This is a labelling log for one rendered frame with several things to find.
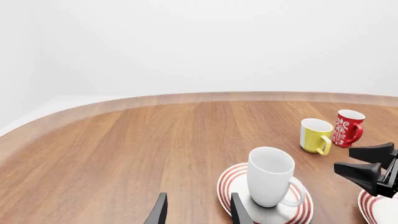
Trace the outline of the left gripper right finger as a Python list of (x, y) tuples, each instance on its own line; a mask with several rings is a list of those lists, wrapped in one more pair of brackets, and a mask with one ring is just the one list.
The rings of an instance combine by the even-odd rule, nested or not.
[(239, 194), (231, 194), (231, 218), (233, 224), (254, 224), (239, 197)]

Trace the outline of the yellow and white mug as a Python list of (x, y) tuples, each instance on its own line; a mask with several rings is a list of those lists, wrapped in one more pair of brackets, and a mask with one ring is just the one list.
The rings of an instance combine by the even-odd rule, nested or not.
[(329, 154), (333, 131), (332, 124), (315, 118), (307, 118), (301, 121), (300, 146), (304, 151), (319, 153), (323, 156)]

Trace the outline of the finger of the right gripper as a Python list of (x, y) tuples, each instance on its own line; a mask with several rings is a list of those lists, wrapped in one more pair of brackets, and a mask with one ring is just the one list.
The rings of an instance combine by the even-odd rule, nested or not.
[(395, 158), (395, 147), (392, 142), (377, 146), (350, 147), (349, 156), (370, 164), (380, 163), (383, 169), (388, 169)]
[(367, 193), (377, 196), (377, 183), (381, 176), (381, 164), (349, 164), (345, 162), (334, 163), (336, 174), (354, 182)]

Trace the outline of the red mug with white pattern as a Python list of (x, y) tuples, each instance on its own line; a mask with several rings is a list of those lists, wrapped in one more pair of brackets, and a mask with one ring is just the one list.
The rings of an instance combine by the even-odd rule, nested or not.
[(333, 143), (339, 147), (351, 147), (363, 135), (363, 121), (365, 115), (353, 110), (339, 110)]

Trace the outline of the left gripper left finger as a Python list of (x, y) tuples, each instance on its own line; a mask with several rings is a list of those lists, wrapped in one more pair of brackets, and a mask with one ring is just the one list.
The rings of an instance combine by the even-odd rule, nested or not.
[(167, 194), (162, 192), (159, 194), (159, 197), (144, 224), (165, 224), (167, 219), (167, 209)]

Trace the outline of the red-ringed white plate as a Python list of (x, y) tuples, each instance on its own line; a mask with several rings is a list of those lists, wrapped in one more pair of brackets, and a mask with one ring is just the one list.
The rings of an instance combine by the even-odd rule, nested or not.
[(218, 179), (217, 196), (227, 214), (231, 213), (231, 194), (237, 193), (254, 224), (310, 224), (314, 206), (308, 192), (299, 207), (289, 207), (281, 203), (272, 208), (261, 207), (249, 195), (247, 169), (246, 162), (236, 164), (226, 169)]
[(398, 193), (392, 198), (382, 195), (374, 197), (361, 190), (358, 207), (368, 224), (398, 224)]

